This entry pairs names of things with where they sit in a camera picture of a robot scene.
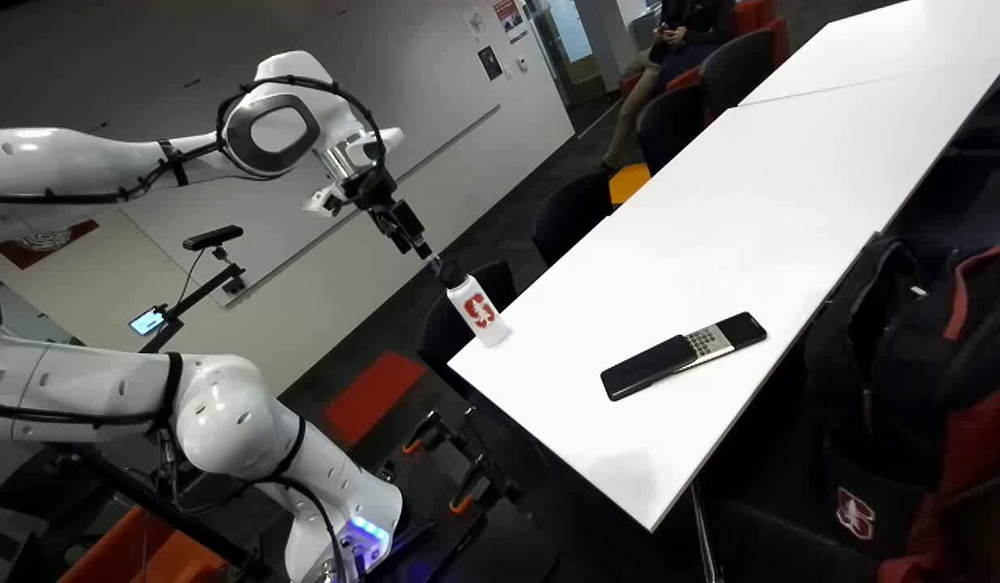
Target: bag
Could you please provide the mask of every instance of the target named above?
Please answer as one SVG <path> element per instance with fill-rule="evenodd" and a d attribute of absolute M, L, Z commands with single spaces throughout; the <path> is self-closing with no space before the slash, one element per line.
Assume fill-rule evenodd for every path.
<path fill-rule="evenodd" d="M 949 502 L 1000 477 L 1000 245 L 941 271 L 873 237 L 810 326 L 805 399 L 839 536 L 881 581 L 956 573 Z"/>

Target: wire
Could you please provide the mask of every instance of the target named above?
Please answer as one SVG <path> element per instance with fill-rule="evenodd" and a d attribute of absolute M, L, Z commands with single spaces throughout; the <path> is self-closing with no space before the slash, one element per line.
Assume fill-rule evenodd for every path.
<path fill-rule="evenodd" d="M 207 141 L 207 144 L 197 144 L 197 148 L 188 148 L 174 157 L 174 165 L 181 161 L 189 161 L 189 157 L 201 157 L 207 151 L 221 148 L 221 141 Z M 106 193 L 58 193 L 58 192 L 40 192 L 40 193 L 21 193 L 21 196 L 6 196 L 0 193 L 0 204 L 124 204 L 124 201 L 131 201 L 138 193 L 146 193 L 156 181 L 166 179 L 166 171 L 172 167 L 168 157 L 160 157 L 150 171 L 138 176 L 131 189 L 118 189 L 118 192 L 106 192 Z"/>
<path fill-rule="evenodd" d="M 35 420 L 35 423 L 150 423 L 158 412 L 141 415 L 71 415 L 71 412 L 46 412 L 46 409 L 6 409 L 0 404 L 0 418 Z"/>
<path fill-rule="evenodd" d="M 270 481 L 281 481 L 281 486 L 286 486 L 286 489 L 297 489 L 297 493 L 302 493 L 304 498 L 310 498 L 310 504 L 324 515 L 324 526 L 325 526 L 325 532 L 331 532 L 331 546 L 334 546 L 335 576 L 339 576 L 339 583 L 347 583 L 344 553 L 339 553 L 339 536 L 335 536 L 335 532 L 334 532 L 334 522 L 331 522 L 324 502 L 319 502 L 304 481 L 297 481 L 297 479 L 276 477 Z"/>
<path fill-rule="evenodd" d="M 201 252 L 197 252 L 197 259 L 188 265 L 188 271 L 184 271 L 184 282 L 181 282 L 181 291 L 176 291 L 174 304 L 184 298 L 188 286 L 194 282 L 194 271 L 197 271 L 201 259 L 202 259 L 202 249 L 201 249 Z"/>

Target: robotic arm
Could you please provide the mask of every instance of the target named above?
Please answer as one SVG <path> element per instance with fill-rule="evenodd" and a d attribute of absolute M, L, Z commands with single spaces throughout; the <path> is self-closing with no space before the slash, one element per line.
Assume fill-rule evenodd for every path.
<path fill-rule="evenodd" d="M 115 141 L 58 127 L 0 128 L 0 204 L 115 204 L 216 179 L 270 181 L 310 151 L 325 171 L 310 212 L 335 217 L 354 204 L 401 252 L 430 259 L 424 228 L 394 201 L 385 171 L 385 151 L 401 138 L 401 128 L 377 128 L 314 55 L 281 51 L 221 103 L 214 132 Z"/>
<path fill-rule="evenodd" d="M 269 181 L 310 151 L 325 183 L 306 209 L 354 204 L 401 252 L 435 263 L 416 217 L 390 196 L 385 148 L 396 141 L 401 128 L 377 128 L 306 51 L 285 51 L 259 64 L 202 136 L 114 141 L 74 128 L 0 128 L 0 204 L 115 204 L 216 179 Z M 0 332 L 0 441 L 100 442 L 147 426 L 172 426 L 197 471 L 254 479 L 295 515 L 291 581 L 351 583 L 390 550 L 401 493 L 276 403 L 251 363 Z"/>

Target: red chair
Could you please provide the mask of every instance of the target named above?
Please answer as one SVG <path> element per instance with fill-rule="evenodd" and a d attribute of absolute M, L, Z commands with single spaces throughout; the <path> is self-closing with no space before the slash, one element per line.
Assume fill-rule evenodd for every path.
<path fill-rule="evenodd" d="M 772 51 L 769 51 L 769 62 L 772 67 L 779 67 L 785 57 L 789 57 L 789 28 L 785 28 L 785 18 L 769 18 L 762 27 L 769 34 L 772 34 Z"/>
<path fill-rule="evenodd" d="M 667 81 L 662 94 L 677 94 L 677 92 L 695 88 L 697 81 L 701 81 L 697 67 L 687 67 L 672 81 Z"/>
<path fill-rule="evenodd" d="M 772 0 L 738 0 L 730 10 L 730 31 L 743 34 L 762 28 L 769 18 L 775 18 Z"/>
<path fill-rule="evenodd" d="M 58 583 L 224 583 L 225 561 L 150 518 L 129 507 Z"/>

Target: chair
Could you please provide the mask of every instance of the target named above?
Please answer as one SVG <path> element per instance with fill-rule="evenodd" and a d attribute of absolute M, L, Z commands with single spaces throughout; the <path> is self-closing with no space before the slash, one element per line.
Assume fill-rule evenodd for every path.
<path fill-rule="evenodd" d="M 61 583 L 83 581 L 172 581 L 221 583 L 225 561 L 141 507 L 129 507 Z"/>
<path fill-rule="evenodd" d="M 714 48 L 701 64 L 697 76 L 706 88 L 707 114 L 738 108 L 769 72 L 775 39 L 769 28 L 738 34 Z"/>
<path fill-rule="evenodd" d="M 54 581 L 58 566 L 47 562 L 39 533 L 25 533 L 8 562 L 6 583 Z"/>
<path fill-rule="evenodd" d="M 683 151 L 701 127 L 706 116 L 697 84 L 649 101 L 636 116 L 636 144 L 649 176 Z"/>
<path fill-rule="evenodd" d="M 897 221 L 925 259 L 1000 242 L 1000 156 L 949 156 L 917 183 Z"/>
<path fill-rule="evenodd" d="M 775 16 L 769 0 L 738 0 L 730 10 L 730 31 L 743 34 L 762 28 Z"/>
<path fill-rule="evenodd" d="M 1000 81 L 969 114 L 965 128 L 951 138 L 961 151 L 1000 151 Z"/>
<path fill-rule="evenodd" d="M 513 298 L 516 289 L 510 282 L 509 263 L 491 263 L 477 271 L 473 271 L 476 282 L 489 291 L 499 312 L 505 312 Z M 457 313 L 457 306 L 447 298 L 435 298 L 435 304 L 426 313 L 424 336 L 416 346 L 416 357 L 467 403 L 476 403 L 476 388 L 447 365 L 467 342 L 473 340 L 473 329 L 467 322 Z"/>
<path fill-rule="evenodd" d="M 90 526 L 114 486 L 90 477 L 54 446 L 40 446 L 0 481 L 0 507 L 47 522 L 47 527 Z"/>
<path fill-rule="evenodd" d="M 533 222 L 533 245 L 547 265 L 552 265 L 569 245 L 574 245 L 597 221 L 613 209 L 609 201 L 609 176 L 586 176 L 569 181 L 540 209 Z"/>
<path fill-rule="evenodd" d="M 697 67 L 679 72 L 672 81 L 667 81 L 662 92 L 672 94 L 672 92 L 687 92 L 687 88 L 691 88 L 691 84 L 701 84 Z"/>
<path fill-rule="evenodd" d="M 772 18 L 775 18 L 772 0 L 738 0 L 738 2 L 730 7 L 730 34 L 743 34 L 743 31 L 762 28 L 762 27 L 769 27 Z M 649 34 L 653 34 L 653 27 L 643 28 L 648 34 L 639 34 L 639 28 L 636 28 L 639 22 L 643 22 L 643 18 L 635 18 L 635 22 L 632 22 L 632 39 L 635 39 L 636 44 L 643 44 L 639 39 L 649 39 Z M 632 88 L 636 84 L 636 76 L 639 76 L 639 72 L 624 73 L 622 84 L 617 84 L 617 94 L 628 96 Z"/>
<path fill-rule="evenodd" d="M 769 18 L 762 28 L 772 34 L 769 64 L 779 67 L 789 57 L 785 18 Z"/>
<path fill-rule="evenodd" d="M 789 349 L 701 467 L 707 536 L 730 583 L 867 583 L 876 562 L 835 542 L 811 481 L 805 352 Z"/>
<path fill-rule="evenodd" d="M 635 196 L 636 189 L 643 189 L 649 181 L 649 165 L 648 161 L 635 161 L 617 167 L 617 176 L 609 179 L 609 201 L 613 206 L 622 206 L 628 196 Z"/>
<path fill-rule="evenodd" d="M 949 522 L 969 581 L 1000 581 L 1000 477 L 955 495 Z"/>

